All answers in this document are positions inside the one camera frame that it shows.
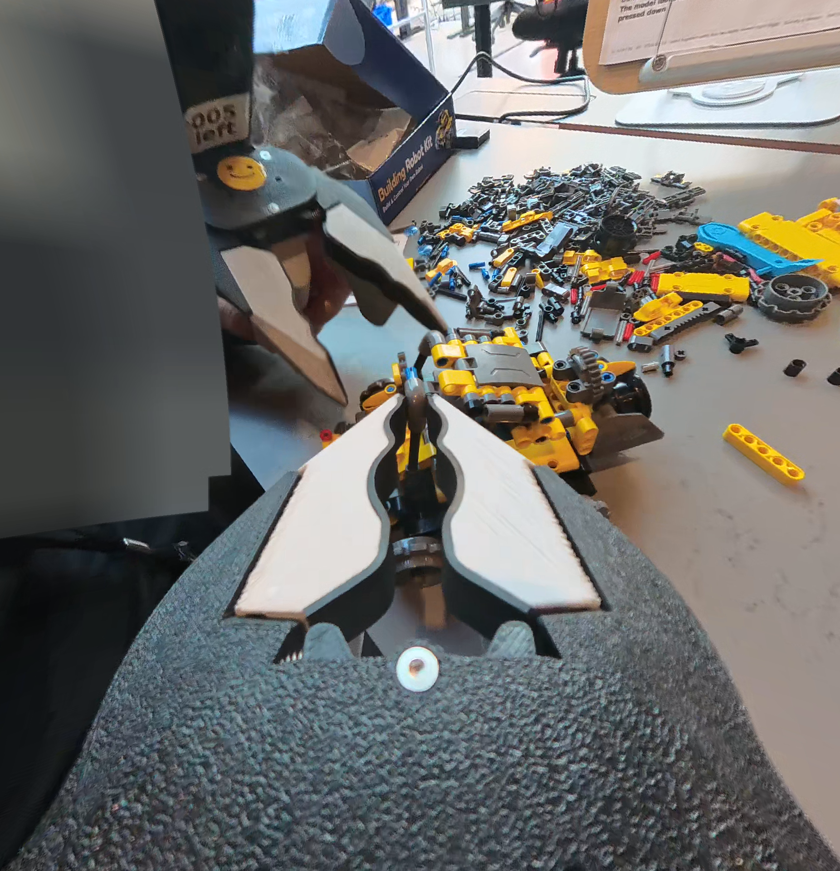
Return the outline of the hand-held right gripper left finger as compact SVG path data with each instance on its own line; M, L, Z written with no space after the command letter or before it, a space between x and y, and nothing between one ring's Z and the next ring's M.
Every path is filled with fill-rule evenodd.
M395 581L384 502L397 478L402 397L385 401L289 479L288 495L249 567L236 617L327 623L344 635L391 606Z

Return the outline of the short yellow holed beam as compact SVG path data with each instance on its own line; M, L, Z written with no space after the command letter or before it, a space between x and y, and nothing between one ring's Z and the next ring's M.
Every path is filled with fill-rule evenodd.
M805 479L805 472L800 466L741 424L729 424L722 438L750 463L780 484L795 486Z

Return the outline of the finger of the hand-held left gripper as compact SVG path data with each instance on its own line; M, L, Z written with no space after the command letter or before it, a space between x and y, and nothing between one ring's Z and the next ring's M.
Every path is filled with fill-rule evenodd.
M248 245L220 253L226 275L249 304L256 340L279 354L319 392L341 406L348 396L327 349L298 307L293 283L268 249Z
M381 326L402 308L424 329L446 330L446 319L375 212L347 203L331 206L323 236L327 255L347 274L367 320Z

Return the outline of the pile of mixed coloured pieces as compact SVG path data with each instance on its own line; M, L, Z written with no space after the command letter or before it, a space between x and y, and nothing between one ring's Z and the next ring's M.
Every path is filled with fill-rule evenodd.
M618 347L627 347L635 328L691 302L676 293L658 297L651 288L655 274L682 271L749 277L752 289L748 301L742 303L742 313L760 284L757 273L741 256L703 244L696 234L682 235L661 248L602 259L586 245L565 242L562 230L543 241L528 235L502 245L480 241L426 246L415 235L421 223L414 221L403 229L405 254L432 296L461 300L469 321L480 321L490 328L515 326L523 331L532 320L529 309L535 299L537 341L546 324L567 316L580 333L591 289L609 281L617 282L627 294L614 340L602 342ZM740 316L721 314L710 322L724 326Z

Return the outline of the grey desk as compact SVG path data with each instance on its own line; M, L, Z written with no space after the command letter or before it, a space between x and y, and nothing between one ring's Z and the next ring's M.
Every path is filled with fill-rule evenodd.
M840 155L576 127L495 125L452 158L394 221L437 217L485 176L598 163L648 180L681 171L703 217L797 219L840 197ZM726 333L760 345L728 352ZM593 477L611 518L667 575L728 665L774 765L840 857L840 296L804 324L753 309L676 337L673 377L646 377L665 438ZM796 378L784 376L795 358ZM805 472L787 486L722 435L743 425Z

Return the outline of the clear plastic bag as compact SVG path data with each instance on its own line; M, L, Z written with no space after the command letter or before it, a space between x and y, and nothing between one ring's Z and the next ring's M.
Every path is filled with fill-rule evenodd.
M254 59L251 143L338 180L367 180L417 121L324 49Z

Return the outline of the wooden instruction board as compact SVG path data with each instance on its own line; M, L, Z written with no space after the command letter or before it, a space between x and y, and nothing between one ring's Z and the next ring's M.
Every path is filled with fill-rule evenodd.
M591 1L583 63L631 94L840 66L840 1Z

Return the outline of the yellow toy vehicle model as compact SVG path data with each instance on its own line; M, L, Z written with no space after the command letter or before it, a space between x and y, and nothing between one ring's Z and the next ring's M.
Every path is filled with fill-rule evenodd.
M556 362L545 351L531 355L511 328L486 343L447 342L432 332L421 345L417 363L404 369L395 366L395 381L375 385L356 424L399 395L402 446L408 429L404 382L416 375L426 383L425 429L431 456L404 479L397 472L391 492L399 484L419 483L421 495L413 503L404 496L403 506L414 517L430 504L440 528L448 499L439 484L436 443L430 436L430 399L435 396L530 461L535 473L548 471L553 484L557 474L579 471L581 460L606 445L608 437L624 435L626 447L662 438L644 414L649 400L643 382L633 377L635 365L600 362L586 347L576 347L565 361Z

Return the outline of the yellow stacked beam frame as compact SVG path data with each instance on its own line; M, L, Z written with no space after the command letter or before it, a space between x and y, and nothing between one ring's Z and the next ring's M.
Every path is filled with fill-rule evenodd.
M840 199L821 202L798 220L761 212L738 224L748 239L790 261L814 259L806 273L840 289Z

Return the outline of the yellow rectangular panel piece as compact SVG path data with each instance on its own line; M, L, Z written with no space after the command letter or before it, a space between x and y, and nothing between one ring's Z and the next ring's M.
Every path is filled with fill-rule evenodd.
M682 271L655 274L651 288L658 297L676 293L685 301L732 303L747 302L752 289L749 277Z

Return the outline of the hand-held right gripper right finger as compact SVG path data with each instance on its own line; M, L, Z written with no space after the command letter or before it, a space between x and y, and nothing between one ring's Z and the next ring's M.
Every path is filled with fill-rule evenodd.
M448 499L441 526L448 609L484 637L509 621L601 610L603 599L533 464L435 396L430 436Z

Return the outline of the person's left hand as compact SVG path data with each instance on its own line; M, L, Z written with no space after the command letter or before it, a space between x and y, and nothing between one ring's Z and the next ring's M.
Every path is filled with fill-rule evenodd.
M303 310L312 332L318 335L343 309L351 295L349 282L327 255L321 234L305 240L309 264L308 298Z

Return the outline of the dark blue kit box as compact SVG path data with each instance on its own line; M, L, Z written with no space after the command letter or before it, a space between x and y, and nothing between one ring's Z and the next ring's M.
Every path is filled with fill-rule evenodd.
M292 59L312 49L324 49L417 121L369 179L342 180L391 222L452 156L453 99L363 2L254 3L254 57L272 53Z

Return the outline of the grey small curved piece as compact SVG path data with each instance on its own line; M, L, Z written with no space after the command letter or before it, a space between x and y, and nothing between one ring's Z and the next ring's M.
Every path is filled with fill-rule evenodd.
M426 383L416 375L407 377L404 382L404 397L408 429L413 435L420 434L427 425L429 398Z

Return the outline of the black office chair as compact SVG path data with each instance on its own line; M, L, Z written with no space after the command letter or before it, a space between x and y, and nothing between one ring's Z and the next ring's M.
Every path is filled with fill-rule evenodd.
M513 22L513 36L543 42L557 49L554 71L559 77L585 75L578 60L583 47L588 1L544 1L522 10Z

